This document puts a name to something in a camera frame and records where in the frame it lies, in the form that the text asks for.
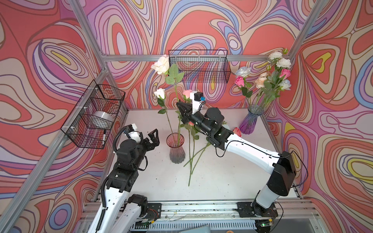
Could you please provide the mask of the purple ribbed glass vase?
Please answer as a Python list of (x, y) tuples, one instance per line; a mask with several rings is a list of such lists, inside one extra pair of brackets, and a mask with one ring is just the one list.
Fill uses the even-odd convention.
[(254, 132), (257, 119), (264, 113), (263, 108), (260, 105), (250, 105), (248, 107), (248, 114), (241, 122), (239, 129), (242, 134), (249, 135)]

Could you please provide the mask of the peach rose spray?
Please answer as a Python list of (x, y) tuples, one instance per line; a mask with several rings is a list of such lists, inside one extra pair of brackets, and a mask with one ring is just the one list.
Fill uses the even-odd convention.
[(256, 104), (259, 103), (260, 97), (263, 94), (261, 89), (265, 87), (264, 82), (267, 80), (268, 76), (269, 76), (269, 73), (264, 72), (264, 73), (260, 74), (260, 76), (255, 81), (256, 88), (259, 90), (259, 93), (256, 96)]

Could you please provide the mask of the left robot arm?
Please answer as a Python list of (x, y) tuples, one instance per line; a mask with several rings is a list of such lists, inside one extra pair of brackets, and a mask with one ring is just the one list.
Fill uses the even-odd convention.
[(135, 124), (120, 129), (113, 141), (117, 161), (101, 185), (100, 208), (89, 227), (90, 233), (127, 233), (136, 220), (148, 212), (147, 197), (131, 190), (147, 162), (146, 153), (160, 144), (158, 130), (144, 137)]

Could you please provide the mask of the silver tape roll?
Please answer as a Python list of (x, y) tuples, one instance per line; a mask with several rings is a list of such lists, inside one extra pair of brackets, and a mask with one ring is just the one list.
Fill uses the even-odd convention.
[(112, 117), (112, 115), (104, 111), (96, 111), (93, 116), (93, 122), (95, 124), (111, 124), (112, 122), (114, 122), (114, 118)]

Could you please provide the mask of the red glass vase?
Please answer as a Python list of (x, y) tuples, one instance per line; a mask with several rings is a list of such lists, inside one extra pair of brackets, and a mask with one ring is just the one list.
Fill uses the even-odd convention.
[(183, 148), (184, 142), (184, 137), (178, 133), (172, 133), (167, 137), (166, 143), (170, 148), (169, 157), (171, 162), (180, 164), (185, 160), (186, 154)]

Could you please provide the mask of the cream rose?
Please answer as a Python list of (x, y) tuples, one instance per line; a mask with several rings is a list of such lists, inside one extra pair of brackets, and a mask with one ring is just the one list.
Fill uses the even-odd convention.
[(170, 58), (167, 55), (162, 55), (153, 65), (151, 65), (151, 68), (156, 71), (158, 75), (165, 76), (166, 84), (173, 86), (176, 100), (179, 101), (177, 85), (183, 79), (184, 72), (179, 70), (177, 64), (170, 65)]

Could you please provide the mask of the white rose spray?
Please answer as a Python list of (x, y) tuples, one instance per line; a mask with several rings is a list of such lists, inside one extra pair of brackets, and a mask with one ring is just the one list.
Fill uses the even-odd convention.
[(274, 51), (269, 56), (269, 62), (272, 66), (275, 66), (276, 71), (283, 69), (289, 69), (291, 67), (291, 60), (286, 59), (284, 56), (288, 54), (288, 49), (285, 48), (282, 52)]

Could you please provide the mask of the white blue rose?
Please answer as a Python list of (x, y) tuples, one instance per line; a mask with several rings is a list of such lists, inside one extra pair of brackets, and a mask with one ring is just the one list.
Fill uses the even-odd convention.
[(279, 84), (279, 88), (281, 91), (285, 91), (285, 90), (290, 90), (291, 88), (291, 83), (288, 79), (285, 79), (283, 80), (280, 84)]
[(235, 75), (245, 78), (250, 74), (250, 72), (251, 72), (251, 68), (241, 67), (235, 72)]

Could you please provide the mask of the small pink rosebud stem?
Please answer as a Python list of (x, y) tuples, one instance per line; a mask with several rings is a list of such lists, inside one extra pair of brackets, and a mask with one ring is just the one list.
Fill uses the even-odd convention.
[[(190, 94), (192, 90), (185, 90), (183, 92), (184, 101), (186, 103), (191, 103), (192, 100), (190, 99)], [(192, 163), (193, 163), (193, 155), (195, 151), (195, 131), (193, 129), (193, 123), (188, 122), (185, 126), (185, 129), (188, 130), (188, 154), (189, 154), (189, 161), (187, 165), (189, 165), (189, 178), (188, 178), (188, 186), (190, 186), (191, 177), (192, 177)]]

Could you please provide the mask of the metal base rail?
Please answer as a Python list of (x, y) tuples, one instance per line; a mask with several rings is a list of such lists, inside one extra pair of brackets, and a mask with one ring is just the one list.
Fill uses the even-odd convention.
[(305, 199), (279, 199), (262, 217), (251, 213), (250, 200), (149, 202), (148, 214), (129, 227), (134, 232), (179, 232), (209, 226), (211, 230), (259, 230), (277, 220), (311, 219), (316, 208)]

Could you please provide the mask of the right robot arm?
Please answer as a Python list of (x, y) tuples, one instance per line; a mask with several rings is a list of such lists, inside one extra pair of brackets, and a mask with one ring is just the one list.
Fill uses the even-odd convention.
[(196, 101), (184, 103), (179, 101), (177, 108), (183, 124), (193, 126), (207, 137), (207, 141), (224, 152), (232, 152), (256, 164), (270, 177), (259, 190), (250, 204), (252, 216), (266, 217), (274, 212), (274, 203), (279, 197), (285, 197), (294, 188), (296, 168), (290, 152), (277, 153), (259, 147), (223, 127), (224, 116), (218, 108), (209, 108), (202, 114)]

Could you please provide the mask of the white rosebud stem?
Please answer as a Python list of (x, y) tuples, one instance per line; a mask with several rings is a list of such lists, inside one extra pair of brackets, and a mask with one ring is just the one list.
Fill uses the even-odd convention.
[(162, 114), (162, 115), (163, 114), (166, 115), (167, 121), (168, 121), (168, 125), (170, 127), (171, 133), (173, 134), (174, 130), (172, 128), (172, 125), (171, 125), (171, 122), (170, 122), (170, 118), (169, 118), (169, 115), (168, 115), (168, 109), (167, 109), (166, 104), (165, 104), (165, 100), (166, 100), (165, 89), (159, 88), (153, 94), (156, 96), (157, 103), (161, 107), (161, 110), (159, 110), (158, 113)]

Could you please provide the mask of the pink rose stem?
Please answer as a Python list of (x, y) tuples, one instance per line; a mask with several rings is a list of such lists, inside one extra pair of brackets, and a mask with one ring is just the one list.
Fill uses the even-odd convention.
[(238, 86), (242, 95), (246, 98), (248, 105), (251, 105), (250, 98), (253, 94), (253, 91), (250, 90), (250, 88), (252, 87), (252, 84), (250, 82), (247, 82), (246, 79), (242, 76), (236, 77), (235, 84)]

